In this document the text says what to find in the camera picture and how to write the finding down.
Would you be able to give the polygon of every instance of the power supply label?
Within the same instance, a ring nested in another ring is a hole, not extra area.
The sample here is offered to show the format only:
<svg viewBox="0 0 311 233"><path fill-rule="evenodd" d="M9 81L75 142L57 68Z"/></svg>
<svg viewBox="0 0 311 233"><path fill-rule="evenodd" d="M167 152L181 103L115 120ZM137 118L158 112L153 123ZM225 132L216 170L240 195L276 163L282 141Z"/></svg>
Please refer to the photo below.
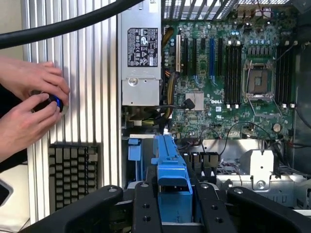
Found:
<svg viewBox="0 0 311 233"><path fill-rule="evenodd" d="M127 66L158 66L158 29L130 28L127 31Z"/></svg>

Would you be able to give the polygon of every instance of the person's hand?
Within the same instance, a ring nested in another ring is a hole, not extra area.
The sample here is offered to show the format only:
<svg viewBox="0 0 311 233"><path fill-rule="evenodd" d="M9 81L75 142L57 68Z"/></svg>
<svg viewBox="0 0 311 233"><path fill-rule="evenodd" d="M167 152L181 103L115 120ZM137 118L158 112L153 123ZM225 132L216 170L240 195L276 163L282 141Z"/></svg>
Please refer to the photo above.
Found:
<svg viewBox="0 0 311 233"><path fill-rule="evenodd" d="M64 105L69 104L70 89L62 70L52 62L36 64L0 56L0 83L21 100L37 90L57 96Z"/></svg>
<svg viewBox="0 0 311 233"><path fill-rule="evenodd" d="M33 95L0 119L0 162L38 141L61 119L55 101L38 112L32 112L48 97L46 93Z"/></svg>

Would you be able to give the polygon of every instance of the motherboard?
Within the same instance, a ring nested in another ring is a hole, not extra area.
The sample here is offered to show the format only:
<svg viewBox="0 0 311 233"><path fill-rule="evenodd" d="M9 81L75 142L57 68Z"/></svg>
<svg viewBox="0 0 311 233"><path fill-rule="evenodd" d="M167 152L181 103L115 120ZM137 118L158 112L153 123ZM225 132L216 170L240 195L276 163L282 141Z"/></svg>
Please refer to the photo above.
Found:
<svg viewBox="0 0 311 233"><path fill-rule="evenodd" d="M271 11L265 17L244 14L223 22L165 25L164 30L174 28L174 35L163 65L174 72L180 63L181 70L174 104L195 103L191 111L174 109L176 138L199 137L206 129L212 131L205 139L292 137L296 22L290 14Z"/></svg>

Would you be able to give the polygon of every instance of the blue plastic latch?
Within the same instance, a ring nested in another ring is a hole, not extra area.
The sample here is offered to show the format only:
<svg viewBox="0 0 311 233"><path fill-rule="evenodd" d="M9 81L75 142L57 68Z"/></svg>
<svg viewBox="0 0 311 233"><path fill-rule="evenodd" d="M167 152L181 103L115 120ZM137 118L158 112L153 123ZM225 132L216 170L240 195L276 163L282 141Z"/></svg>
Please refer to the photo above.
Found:
<svg viewBox="0 0 311 233"><path fill-rule="evenodd" d="M141 160L141 140L131 138L128 140L128 160L140 161Z"/></svg>

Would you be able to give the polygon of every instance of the black hose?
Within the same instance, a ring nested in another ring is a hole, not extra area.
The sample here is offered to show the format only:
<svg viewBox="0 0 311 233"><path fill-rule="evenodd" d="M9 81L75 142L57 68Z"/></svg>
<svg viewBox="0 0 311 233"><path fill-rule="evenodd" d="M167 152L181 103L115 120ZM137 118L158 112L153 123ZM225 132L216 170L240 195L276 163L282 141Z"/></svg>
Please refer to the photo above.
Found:
<svg viewBox="0 0 311 233"><path fill-rule="evenodd" d="M143 0L118 0L90 13L61 22L0 34L0 49L33 43L67 34L115 16Z"/></svg>

